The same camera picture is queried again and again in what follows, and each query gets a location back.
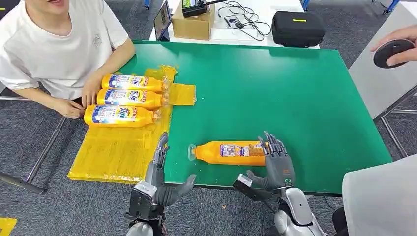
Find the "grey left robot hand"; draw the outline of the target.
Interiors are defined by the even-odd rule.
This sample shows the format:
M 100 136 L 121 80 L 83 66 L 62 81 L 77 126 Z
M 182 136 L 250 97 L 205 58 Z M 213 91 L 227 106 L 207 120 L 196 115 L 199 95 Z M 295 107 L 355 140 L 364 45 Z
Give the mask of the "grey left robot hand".
M 165 184 L 164 166 L 166 154 L 169 150 L 168 133 L 162 133 L 158 140 L 153 159 L 148 164 L 145 182 L 156 187 L 154 203 L 163 206 L 169 206 L 175 203 L 183 195 L 188 193 L 195 184 L 196 175 L 191 174 L 187 180 L 177 186 L 168 186 Z

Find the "person's hand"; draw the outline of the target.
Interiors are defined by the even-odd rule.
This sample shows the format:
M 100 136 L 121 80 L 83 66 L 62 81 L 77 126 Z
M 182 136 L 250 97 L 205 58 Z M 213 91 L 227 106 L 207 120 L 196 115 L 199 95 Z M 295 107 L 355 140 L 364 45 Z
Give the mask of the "person's hand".
M 404 27 L 398 29 L 396 31 L 391 32 L 390 34 L 383 37 L 378 43 L 374 45 L 374 47 L 370 50 L 372 52 L 376 51 L 381 45 L 398 39 L 407 39 L 410 41 L 414 41 L 414 44 L 417 44 L 417 26 L 412 25 L 408 27 Z M 386 63 L 388 66 L 394 66 L 404 62 L 411 62 L 417 60 L 417 49 L 409 49 L 404 52 L 398 53 L 393 55 L 392 57 L 388 58 Z

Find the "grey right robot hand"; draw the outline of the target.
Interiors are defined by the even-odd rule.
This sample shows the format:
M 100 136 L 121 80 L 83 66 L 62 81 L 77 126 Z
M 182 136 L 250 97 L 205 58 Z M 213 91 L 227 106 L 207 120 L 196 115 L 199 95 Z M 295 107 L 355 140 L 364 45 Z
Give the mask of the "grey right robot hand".
M 258 136 L 265 158 L 266 176 L 256 176 L 251 170 L 246 173 L 258 186 L 267 191 L 291 187 L 295 183 L 295 171 L 291 157 L 281 140 L 264 131 L 265 138 Z

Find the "person's right hand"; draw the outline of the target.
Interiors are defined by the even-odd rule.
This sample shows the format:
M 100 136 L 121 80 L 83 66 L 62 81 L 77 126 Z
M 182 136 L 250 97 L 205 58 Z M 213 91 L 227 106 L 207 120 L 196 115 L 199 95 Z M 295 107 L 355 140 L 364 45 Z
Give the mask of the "person's right hand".
M 80 104 L 60 98 L 54 99 L 53 109 L 64 117 L 71 119 L 81 118 L 85 113 L 84 107 Z

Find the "person's left hand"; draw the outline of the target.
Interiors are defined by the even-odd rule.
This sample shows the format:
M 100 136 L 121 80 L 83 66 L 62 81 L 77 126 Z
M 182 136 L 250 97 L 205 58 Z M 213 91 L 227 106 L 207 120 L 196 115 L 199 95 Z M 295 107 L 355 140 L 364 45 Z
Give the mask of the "person's left hand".
M 96 104 L 97 94 L 101 90 L 102 77 L 103 75 L 94 72 L 86 79 L 81 95 L 82 106 L 84 108 Z

